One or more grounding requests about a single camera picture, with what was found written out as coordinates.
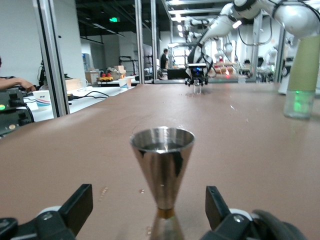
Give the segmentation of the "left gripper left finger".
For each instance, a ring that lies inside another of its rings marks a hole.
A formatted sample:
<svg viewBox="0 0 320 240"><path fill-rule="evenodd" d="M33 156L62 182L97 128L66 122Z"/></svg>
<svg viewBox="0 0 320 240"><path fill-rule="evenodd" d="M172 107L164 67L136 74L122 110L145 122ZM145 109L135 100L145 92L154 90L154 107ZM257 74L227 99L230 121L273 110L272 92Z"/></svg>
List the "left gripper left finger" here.
<svg viewBox="0 0 320 240"><path fill-rule="evenodd" d="M43 209L27 223L0 219L2 240L75 240L93 210L93 187L82 184L61 206Z"/></svg>

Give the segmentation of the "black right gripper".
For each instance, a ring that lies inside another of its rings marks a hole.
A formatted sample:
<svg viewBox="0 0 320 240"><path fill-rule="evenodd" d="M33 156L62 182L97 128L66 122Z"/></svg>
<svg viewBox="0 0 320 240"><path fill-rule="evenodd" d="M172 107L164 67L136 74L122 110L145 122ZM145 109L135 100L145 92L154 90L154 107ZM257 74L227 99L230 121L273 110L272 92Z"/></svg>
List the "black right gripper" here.
<svg viewBox="0 0 320 240"><path fill-rule="evenodd" d="M190 87L194 85L194 79L200 80L200 85L203 87L209 82L209 78L205 77L205 66L191 66L188 68L190 70L190 78L185 79L185 85Z"/></svg>

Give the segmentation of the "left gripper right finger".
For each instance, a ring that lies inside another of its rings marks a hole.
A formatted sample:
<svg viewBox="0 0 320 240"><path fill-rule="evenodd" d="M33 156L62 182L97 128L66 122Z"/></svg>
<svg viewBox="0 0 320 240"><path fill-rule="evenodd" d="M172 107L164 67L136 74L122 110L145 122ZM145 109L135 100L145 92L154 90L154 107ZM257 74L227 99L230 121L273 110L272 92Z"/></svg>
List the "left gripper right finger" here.
<svg viewBox="0 0 320 240"><path fill-rule="evenodd" d="M241 213L231 213L216 186L207 186L205 213L211 230L202 240L256 240L258 232L254 223Z"/></svg>

